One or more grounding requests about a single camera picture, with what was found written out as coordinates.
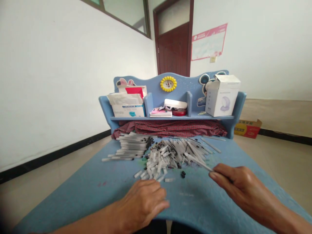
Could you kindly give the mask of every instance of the yellow cardboard box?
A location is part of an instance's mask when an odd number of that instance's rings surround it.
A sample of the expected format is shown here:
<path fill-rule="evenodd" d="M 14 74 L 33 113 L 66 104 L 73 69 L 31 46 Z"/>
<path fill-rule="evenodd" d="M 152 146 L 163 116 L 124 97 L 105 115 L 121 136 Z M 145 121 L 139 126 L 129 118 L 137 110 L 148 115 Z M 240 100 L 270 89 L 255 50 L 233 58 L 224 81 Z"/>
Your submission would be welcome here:
<path fill-rule="evenodd" d="M 235 125 L 234 134 L 255 139 L 261 125 L 262 122 L 259 119 L 257 121 L 239 120 L 238 124 Z"/>

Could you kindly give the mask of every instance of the light switch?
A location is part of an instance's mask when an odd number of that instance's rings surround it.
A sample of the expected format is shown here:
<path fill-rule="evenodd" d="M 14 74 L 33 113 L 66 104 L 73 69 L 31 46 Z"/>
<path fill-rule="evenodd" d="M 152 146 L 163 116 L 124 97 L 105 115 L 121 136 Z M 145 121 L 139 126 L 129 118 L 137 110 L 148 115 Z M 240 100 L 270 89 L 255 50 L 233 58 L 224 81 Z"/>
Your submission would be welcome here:
<path fill-rule="evenodd" d="M 210 57 L 210 63 L 213 63 L 217 60 L 217 57 Z"/>

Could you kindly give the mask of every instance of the window frame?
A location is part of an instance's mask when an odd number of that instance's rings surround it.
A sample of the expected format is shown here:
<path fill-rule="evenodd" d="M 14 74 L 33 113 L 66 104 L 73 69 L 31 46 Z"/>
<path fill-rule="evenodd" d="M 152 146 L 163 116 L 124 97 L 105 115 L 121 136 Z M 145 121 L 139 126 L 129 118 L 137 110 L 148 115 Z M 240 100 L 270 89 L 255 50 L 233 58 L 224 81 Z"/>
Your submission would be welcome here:
<path fill-rule="evenodd" d="M 91 0 L 81 0 L 82 2 L 88 4 L 89 6 L 92 6 L 94 7 L 95 9 L 103 12 L 104 14 L 114 18 L 115 20 L 123 23 L 124 25 L 127 25 L 128 27 L 134 29 L 135 31 L 141 33 L 142 35 L 146 36 L 147 38 L 151 39 L 151 33 L 150 33 L 150 14 L 149 14 L 149 3 L 148 3 L 148 0 L 142 0 L 143 1 L 143 7 L 144 7 L 144 18 L 145 18 L 145 27 L 144 29 L 146 29 L 146 33 L 144 32 L 141 32 L 140 30 L 138 30 L 137 28 L 135 28 L 134 26 L 128 24 L 127 22 L 124 22 L 123 20 L 119 19 L 118 17 L 114 16 L 113 14 L 107 12 L 105 10 L 105 7 L 104 7 L 104 2 L 103 0 L 99 0 L 100 2 L 100 5 L 96 4 L 95 2 L 91 1 Z"/>

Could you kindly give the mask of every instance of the door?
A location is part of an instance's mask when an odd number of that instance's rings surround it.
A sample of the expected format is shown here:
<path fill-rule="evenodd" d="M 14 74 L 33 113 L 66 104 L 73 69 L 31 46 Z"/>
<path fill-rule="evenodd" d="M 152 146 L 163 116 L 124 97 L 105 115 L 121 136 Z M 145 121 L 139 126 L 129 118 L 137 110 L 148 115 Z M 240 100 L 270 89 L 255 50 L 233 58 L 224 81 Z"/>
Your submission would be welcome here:
<path fill-rule="evenodd" d="M 160 74 L 173 72 L 188 74 L 189 22 L 158 37 Z"/>
<path fill-rule="evenodd" d="M 158 74 L 188 77 L 194 0 L 167 0 L 153 10 Z"/>

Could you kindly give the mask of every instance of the sunflower clock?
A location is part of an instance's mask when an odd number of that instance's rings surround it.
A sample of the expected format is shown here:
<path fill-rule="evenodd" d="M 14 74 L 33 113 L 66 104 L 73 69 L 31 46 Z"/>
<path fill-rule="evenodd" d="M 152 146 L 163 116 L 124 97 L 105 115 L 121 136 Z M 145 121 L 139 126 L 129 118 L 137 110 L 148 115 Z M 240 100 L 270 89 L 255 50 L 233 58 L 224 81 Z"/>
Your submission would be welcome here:
<path fill-rule="evenodd" d="M 160 87 L 165 92 L 171 92 L 176 89 L 176 79 L 172 76 L 165 76 L 160 82 Z"/>

